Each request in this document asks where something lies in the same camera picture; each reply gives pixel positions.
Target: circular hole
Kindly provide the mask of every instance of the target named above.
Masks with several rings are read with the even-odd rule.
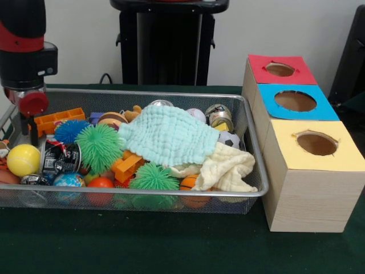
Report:
[[[305,112],[311,111],[317,103],[313,97],[300,91],[285,90],[275,95],[275,101],[287,110]]]
[[[279,76],[279,77],[288,77],[292,76],[295,72],[295,69],[291,66],[281,63],[273,63],[271,62],[266,66],[266,69],[269,73]]]
[[[297,137],[298,144],[309,153],[326,156],[335,153],[337,142],[320,132],[305,132]]]

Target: orange plastic toy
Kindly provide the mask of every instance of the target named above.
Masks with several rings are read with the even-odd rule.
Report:
[[[0,141],[0,170],[7,170],[7,154],[10,149],[7,147],[9,144],[8,140]]]
[[[125,150],[122,159],[118,159],[112,166],[112,171],[115,173],[115,179],[119,182],[124,182],[130,178],[141,166],[145,160],[129,150]]]
[[[86,120],[85,113],[82,108],[75,108],[73,110],[37,117],[34,121],[38,128],[38,137],[41,137],[43,134],[55,134],[58,122],[74,119]]]

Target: cardboard box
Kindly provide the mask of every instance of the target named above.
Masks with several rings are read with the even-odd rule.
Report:
[[[318,86],[258,84],[257,87],[252,115],[261,152],[272,119],[339,120]]]
[[[257,84],[310,84],[317,85],[302,57],[267,57],[249,55],[246,63],[242,96],[251,108]]]
[[[342,122],[272,120],[263,155],[271,231],[344,230],[365,184],[365,160]]]

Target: white ball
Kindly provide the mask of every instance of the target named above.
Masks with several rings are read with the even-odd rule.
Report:
[[[238,137],[237,134],[230,133],[227,130],[221,131],[218,142],[237,149],[240,149],[241,146],[240,137]]]
[[[206,124],[206,117],[204,115],[204,113],[201,110],[198,110],[197,108],[189,108],[187,110],[188,114],[190,114],[191,116],[195,117],[196,119],[202,121],[203,123]]]

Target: red square panel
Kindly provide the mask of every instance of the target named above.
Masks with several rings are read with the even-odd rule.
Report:
[[[249,55],[258,84],[317,84],[302,57]]]

